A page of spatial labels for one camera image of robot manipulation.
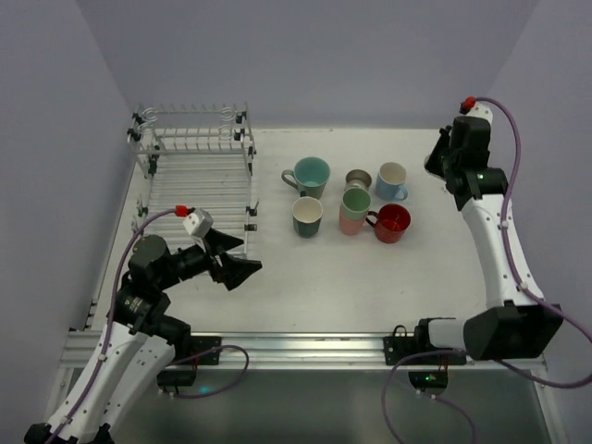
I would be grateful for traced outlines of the light blue patterned cup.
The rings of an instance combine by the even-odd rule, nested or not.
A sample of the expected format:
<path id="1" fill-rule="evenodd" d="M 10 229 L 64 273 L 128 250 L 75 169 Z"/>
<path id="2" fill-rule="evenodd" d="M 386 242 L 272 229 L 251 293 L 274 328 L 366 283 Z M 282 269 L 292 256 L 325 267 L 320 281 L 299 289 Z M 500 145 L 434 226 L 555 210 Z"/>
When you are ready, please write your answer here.
<path id="1" fill-rule="evenodd" d="M 408 191 L 405 186 L 406 179 L 407 172 L 402 165 L 395 162 L 383 164 L 376 176 L 376 197 L 388 202 L 406 200 L 408 197 Z"/>

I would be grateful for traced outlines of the red mug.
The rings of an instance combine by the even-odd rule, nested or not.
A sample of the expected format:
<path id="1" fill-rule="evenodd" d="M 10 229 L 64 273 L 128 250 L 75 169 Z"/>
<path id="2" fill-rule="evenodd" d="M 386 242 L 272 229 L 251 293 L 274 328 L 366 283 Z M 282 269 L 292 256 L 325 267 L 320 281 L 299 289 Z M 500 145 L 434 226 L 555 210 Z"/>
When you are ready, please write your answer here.
<path id="1" fill-rule="evenodd" d="M 377 212 L 369 211 L 365 222 L 374 230 L 379 241 L 386 244 L 398 242 L 411 225 L 411 214 L 400 204 L 389 203 Z"/>

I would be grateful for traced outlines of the dark green mug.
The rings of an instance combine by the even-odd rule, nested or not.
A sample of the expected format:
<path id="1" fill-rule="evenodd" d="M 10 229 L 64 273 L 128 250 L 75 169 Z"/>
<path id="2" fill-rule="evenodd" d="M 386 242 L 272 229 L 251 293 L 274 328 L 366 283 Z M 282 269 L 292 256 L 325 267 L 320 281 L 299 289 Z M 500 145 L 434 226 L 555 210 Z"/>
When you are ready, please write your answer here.
<path id="1" fill-rule="evenodd" d="M 292 205 L 292 225 L 298 236 L 310 239 L 320 228 L 324 208 L 314 197 L 303 196 Z"/>

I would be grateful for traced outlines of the light green tumbler cup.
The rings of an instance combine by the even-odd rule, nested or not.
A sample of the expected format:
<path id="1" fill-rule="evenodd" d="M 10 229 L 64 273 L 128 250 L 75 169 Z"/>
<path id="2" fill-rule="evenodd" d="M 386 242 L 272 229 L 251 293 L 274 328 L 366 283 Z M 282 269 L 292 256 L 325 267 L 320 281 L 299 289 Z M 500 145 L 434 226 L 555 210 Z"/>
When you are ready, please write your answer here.
<path id="1" fill-rule="evenodd" d="M 342 195 L 340 211 L 350 220 L 362 220 L 367 216 L 371 203 L 372 198 L 367 190 L 350 188 Z"/>

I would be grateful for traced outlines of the pink tumbler cup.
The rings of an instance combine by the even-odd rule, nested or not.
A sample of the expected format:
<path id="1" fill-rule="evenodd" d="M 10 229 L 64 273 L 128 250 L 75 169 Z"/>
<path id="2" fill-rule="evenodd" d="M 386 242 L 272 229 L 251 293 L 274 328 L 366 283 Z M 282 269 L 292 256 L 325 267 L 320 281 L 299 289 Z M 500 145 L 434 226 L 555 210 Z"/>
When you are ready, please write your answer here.
<path id="1" fill-rule="evenodd" d="M 347 236 L 357 235 L 364 226 L 365 218 L 353 220 L 346 217 L 342 212 L 339 213 L 339 229 Z"/>

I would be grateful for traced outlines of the sage green mug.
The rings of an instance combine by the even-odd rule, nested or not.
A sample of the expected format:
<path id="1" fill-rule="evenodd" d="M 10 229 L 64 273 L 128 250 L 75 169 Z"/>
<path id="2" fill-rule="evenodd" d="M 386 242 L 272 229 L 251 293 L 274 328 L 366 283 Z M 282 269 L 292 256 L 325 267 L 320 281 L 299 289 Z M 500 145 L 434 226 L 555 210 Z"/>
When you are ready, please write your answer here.
<path id="1" fill-rule="evenodd" d="M 330 177 L 329 164 L 318 157 L 304 157 L 293 169 L 281 172 L 281 179 L 298 193 L 320 200 Z"/>

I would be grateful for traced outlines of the beige tumbler cup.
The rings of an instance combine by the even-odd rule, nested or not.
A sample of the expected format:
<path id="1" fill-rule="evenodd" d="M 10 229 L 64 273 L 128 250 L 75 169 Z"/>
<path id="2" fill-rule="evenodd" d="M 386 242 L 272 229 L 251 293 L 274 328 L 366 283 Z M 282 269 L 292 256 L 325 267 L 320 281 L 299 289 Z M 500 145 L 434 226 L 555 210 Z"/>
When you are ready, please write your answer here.
<path id="1" fill-rule="evenodd" d="M 433 178 L 435 178 L 435 179 L 438 179 L 438 180 L 440 180 L 440 181 L 442 181 L 442 182 L 446 182 L 446 179 L 445 179 L 445 178 L 441 177 L 441 176 L 440 176 L 440 175 L 438 175 L 438 174 L 435 174 L 435 173 L 431 172 L 431 171 L 430 171 L 430 170 L 427 168 L 428 161 L 429 161 L 429 156 L 427 155 L 427 156 L 425 157 L 425 161 L 424 161 L 424 170 L 425 170 L 426 174 L 428 174 L 430 177 L 433 177 Z"/>

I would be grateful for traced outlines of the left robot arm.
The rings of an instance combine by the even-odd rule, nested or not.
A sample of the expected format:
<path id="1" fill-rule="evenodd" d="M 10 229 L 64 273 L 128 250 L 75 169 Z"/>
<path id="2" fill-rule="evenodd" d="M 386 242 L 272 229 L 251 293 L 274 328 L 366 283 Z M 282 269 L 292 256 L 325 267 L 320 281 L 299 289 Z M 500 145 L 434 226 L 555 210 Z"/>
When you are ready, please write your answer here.
<path id="1" fill-rule="evenodd" d="M 97 346 L 74 388 L 50 418 L 32 425 L 27 443 L 110 443 L 122 420 L 167 366 L 203 357 L 191 354 L 191 327 L 166 314 L 165 291 L 207 273 L 234 290 L 262 269 L 259 261 L 229 250 L 242 241 L 211 229 L 203 244 L 172 253 L 157 235 L 144 236 L 126 253 Z"/>

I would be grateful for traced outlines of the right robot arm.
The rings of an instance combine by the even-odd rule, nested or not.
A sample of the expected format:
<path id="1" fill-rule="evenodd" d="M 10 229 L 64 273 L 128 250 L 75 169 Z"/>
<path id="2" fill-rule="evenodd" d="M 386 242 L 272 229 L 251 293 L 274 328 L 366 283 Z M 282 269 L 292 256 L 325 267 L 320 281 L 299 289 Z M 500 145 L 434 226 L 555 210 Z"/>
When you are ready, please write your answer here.
<path id="1" fill-rule="evenodd" d="M 474 360 L 533 359 L 562 324 L 557 305 L 545 308 L 525 295 L 536 290 L 504 203 L 508 180 L 490 167 L 487 118 L 458 116 L 440 132 L 425 169 L 441 176 L 473 236 L 482 268 L 486 309 L 466 320 L 426 318 L 416 333 L 431 349 L 456 349 Z"/>

